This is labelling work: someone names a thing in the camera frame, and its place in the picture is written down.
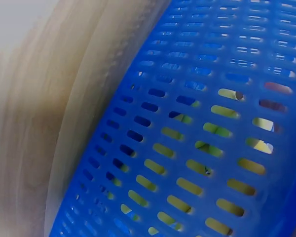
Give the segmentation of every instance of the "blurry beige object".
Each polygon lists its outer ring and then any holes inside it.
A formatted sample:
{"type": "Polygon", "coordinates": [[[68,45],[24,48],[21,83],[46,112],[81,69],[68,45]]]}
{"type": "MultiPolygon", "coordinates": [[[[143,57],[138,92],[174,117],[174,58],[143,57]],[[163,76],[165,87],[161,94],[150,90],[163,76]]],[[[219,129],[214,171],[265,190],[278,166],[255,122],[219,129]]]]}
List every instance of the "blurry beige object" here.
{"type": "Polygon", "coordinates": [[[48,236],[108,101],[169,0],[0,0],[0,237],[48,236]]]}

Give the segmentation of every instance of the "blue mesh pattern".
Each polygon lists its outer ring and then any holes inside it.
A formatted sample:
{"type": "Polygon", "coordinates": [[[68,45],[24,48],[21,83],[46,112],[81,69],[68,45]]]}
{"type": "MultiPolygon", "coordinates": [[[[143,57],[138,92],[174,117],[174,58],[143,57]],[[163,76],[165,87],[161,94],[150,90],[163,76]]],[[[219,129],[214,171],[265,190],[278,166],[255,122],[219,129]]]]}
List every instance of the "blue mesh pattern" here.
{"type": "Polygon", "coordinates": [[[287,237],[295,225],[296,0],[173,0],[50,236],[287,237]]]}

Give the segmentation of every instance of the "blue plastic basket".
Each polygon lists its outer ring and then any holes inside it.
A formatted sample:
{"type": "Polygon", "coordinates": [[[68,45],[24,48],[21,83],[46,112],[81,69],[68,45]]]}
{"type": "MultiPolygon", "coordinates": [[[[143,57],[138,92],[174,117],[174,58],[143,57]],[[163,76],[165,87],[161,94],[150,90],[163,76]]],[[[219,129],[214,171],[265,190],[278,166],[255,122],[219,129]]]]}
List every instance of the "blue plastic basket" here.
{"type": "Polygon", "coordinates": [[[288,237],[296,0],[173,0],[98,125],[51,237],[288,237]]]}

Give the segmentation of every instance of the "blue perforated plastic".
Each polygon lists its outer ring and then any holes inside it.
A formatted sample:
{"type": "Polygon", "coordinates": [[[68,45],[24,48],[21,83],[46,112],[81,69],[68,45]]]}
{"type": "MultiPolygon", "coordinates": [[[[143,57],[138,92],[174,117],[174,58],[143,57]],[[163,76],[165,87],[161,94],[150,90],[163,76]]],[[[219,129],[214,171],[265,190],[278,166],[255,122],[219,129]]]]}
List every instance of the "blue perforated plastic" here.
{"type": "Polygon", "coordinates": [[[295,225],[296,0],[173,0],[50,236],[288,237],[295,225]]]}

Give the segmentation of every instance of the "slot hole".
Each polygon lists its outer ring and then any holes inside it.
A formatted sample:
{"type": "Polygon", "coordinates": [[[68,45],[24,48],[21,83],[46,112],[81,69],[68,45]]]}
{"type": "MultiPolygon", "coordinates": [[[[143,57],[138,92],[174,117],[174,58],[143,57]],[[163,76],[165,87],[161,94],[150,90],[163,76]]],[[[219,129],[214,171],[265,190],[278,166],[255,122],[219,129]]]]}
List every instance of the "slot hole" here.
{"type": "Polygon", "coordinates": [[[136,122],[144,127],[149,127],[151,125],[151,122],[148,119],[143,118],[141,116],[136,116],[134,118],[134,122],[136,122]]]}
{"type": "Polygon", "coordinates": [[[282,113],[286,113],[288,110],[287,106],[283,105],[280,102],[276,102],[273,100],[261,99],[261,100],[259,100],[259,105],[261,107],[264,107],[264,108],[267,108],[270,110],[274,110],[274,111],[279,111],[282,113]]]}
{"type": "Polygon", "coordinates": [[[129,218],[131,218],[133,221],[139,221],[139,216],[133,212],[132,209],[130,209],[128,206],[125,204],[122,204],[120,206],[120,210],[129,218]]]}
{"type": "Polygon", "coordinates": [[[108,135],[107,133],[105,133],[105,132],[102,132],[100,136],[101,136],[101,138],[102,138],[103,140],[105,140],[105,141],[107,141],[107,142],[109,142],[109,143],[111,143],[111,142],[113,141],[112,137],[109,136],[109,135],[108,135]]]}
{"type": "Polygon", "coordinates": [[[255,188],[253,188],[250,185],[245,184],[245,183],[243,183],[241,181],[238,181],[236,179],[229,179],[227,181],[227,185],[230,188],[232,188],[232,189],[234,189],[234,190],[236,190],[238,192],[241,192],[241,193],[243,193],[245,195],[248,195],[248,196],[253,196],[256,193],[255,188]]]}
{"type": "Polygon", "coordinates": [[[89,157],[89,163],[95,168],[98,169],[100,167],[100,163],[95,160],[93,157],[89,157]]]}
{"type": "Polygon", "coordinates": [[[150,89],[148,94],[162,98],[166,95],[166,92],[164,92],[163,90],[158,90],[158,89],[150,89]]]}
{"type": "Polygon", "coordinates": [[[131,139],[137,141],[137,142],[141,142],[144,139],[144,137],[141,134],[139,134],[139,133],[137,133],[137,132],[135,132],[133,130],[129,130],[127,132],[127,136],[130,137],[131,139]]]}
{"type": "Polygon", "coordinates": [[[134,101],[132,97],[126,95],[122,95],[121,100],[129,104],[131,104],[134,101]]]}
{"type": "Polygon", "coordinates": [[[202,174],[202,175],[205,175],[205,176],[209,176],[212,174],[212,169],[209,168],[208,166],[205,166],[193,159],[189,159],[185,165],[190,168],[191,170],[199,173],[199,174],[202,174]]]}
{"type": "Polygon", "coordinates": [[[182,225],[180,223],[178,223],[171,216],[169,216],[168,214],[162,211],[158,213],[158,219],[176,231],[179,231],[182,229],[182,225]]]}
{"type": "Polygon", "coordinates": [[[154,162],[150,159],[146,159],[144,165],[148,169],[152,170],[153,172],[155,172],[157,174],[160,174],[160,175],[165,174],[165,171],[166,171],[165,168],[162,165],[157,164],[156,162],[154,162]]]}
{"type": "Polygon", "coordinates": [[[177,97],[177,102],[184,104],[184,105],[189,105],[192,107],[198,107],[200,105],[200,102],[195,100],[194,98],[186,97],[186,96],[182,96],[182,95],[177,97]]]}
{"type": "Polygon", "coordinates": [[[144,103],[142,103],[142,108],[145,110],[152,111],[152,112],[157,112],[159,107],[157,105],[152,104],[152,103],[144,102],[144,103]]]}
{"type": "Polygon", "coordinates": [[[227,211],[235,216],[241,217],[245,213],[245,210],[242,209],[241,207],[222,198],[217,200],[216,205],[222,210],[227,211]]]}
{"type": "Polygon", "coordinates": [[[260,139],[247,138],[246,145],[266,154],[272,154],[273,152],[273,146],[260,139]]]}
{"type": "Polygon", "coordinates": [[[224,235],[224,236],[230,236],[232,235],[232,229],[229,228],[228,226],[224,225],[223,223],[213,219],[213,218],[208,218],[205,221],[206,226],[211,228],[212,230],[224,235]]]}
{"type": "Polygon", "coordinates": [[[175,139],[177,141],[183,141],[184,136],[183,134],[179,133],[178,131],[175,131],[173,129],[170,129],[168,127],[164,127],[161,129],[161,133],[165,136],[168,136],[172,139],[175,139]]]}
{"type": "Polygon", "coordinates": [[[158,152],[159,154],[164,155],[165,157],[168,157],[168,158],[174,157],[174,151],[172,151],[171,149],[169,149],[159,143],[155,143],[152,148],[156,152],[158,152]]]}
{"type": "Polygon", "coordinates": [[[248,171],[255,173],[255,174],[260,174],[260,175],[265,174],[264,166],[261,164],[255,163],[252,160],[241,158],[238,161],[238,165],[248,171]]]}
{"type": "Polygon", "coordinates": [[[239,114],[236,111],[219,105],[212,106],[211,111],[214,114],[225,116],[228,118],[237,119],[239,117],[239,114]]]}
{"type": "Polygon", "coordinates": [[[172,206],[174,206],[176,209],[187,213],[187,214],[191,214],[192,213],[192,207],[189,206],[188,204],[186,204],[184,201],[182,201],[181,199],[178,199],[177,197],[173,196],[173,195],[169,195],[167,197],[167,202],[169,204],[171,204],[172,206]]]}
{"type": "Polygon", "coordinates": [[[228,138],[228,137],[232,136],[232,133],[228,129],[226,129],[224,127],[217,126],[217,125],[212,124],[210,122],[205,123],[203,126],[203,129],[207,132],[216,134],[220,137],[228,138]]]}
{"type": "Polygon", "coordinates": [[[114,113],[121,115],[121,116],[125,116],[126,115],[126,110],[121,109],[119,107],[115,107],[114,108],[114,113]]]}
{"type": "Polygon", "coordinates": [[[86,169],[83,170],[83,175],[89,180],[93,181],[93,175],[86,169]]]}
{"type": "Polygon", "coordinates": [[[184,179],[184,178],[178,178],[177,179],[177,185],[181,187],[184,190],[187,190],[188,192],[195,194],[197,196],[201,195],[203,192],[203,189],[200,188],[198,185],[184,179]]]}
{"type": "Polygon", "coordinates": [[[182,122],[182,123],[185,123],[185,124],[191,124],[192,123],[192,118],[190,116],[180,114],[180,113],[175,112],[175,111],[171,111],[169,113],[169,118],[175,119],[175,120],[177,120],[179,122],[182,122]]]}
{"type": "Polygon", "coordinates": [[[121,162],[119,159],[114,158],[113,159],[113,165],[115,165],[116,168],[119,168],[123,172],[127,173],[129,171],[129,167],[125,165],[123,162],[121,162]]]}
{"type": "Polygon", "coordinates": [[[146,189],[154,192],[157,189],[157,186],[151,182],[149,179],[145,178],[143,175],[137,175],[136,177],[137,183],[144,186],[146,189]]]}
{"type": "Polygon", "coordinates": [[[136,152],[126,145],[120,145],[119,149],[121,152],[125,153],[126,155],[128,155],[130,157],[136,156],[136,152]]]}
{"type": "Polygon", "coordinates": [[[107,120],[107,125],[114,129],[119,129],[119,124],[113,120],[107,120]]]}
{"type": "Polygon", "coordinates": [[[138,193],[136,193],[135,191],[130,190],[128,192],[128,196],[131,200],[133,200],[138,205],[144,206],[144,207],[148,206],[148,202],[142,196],[140,196],[138,193]]]}

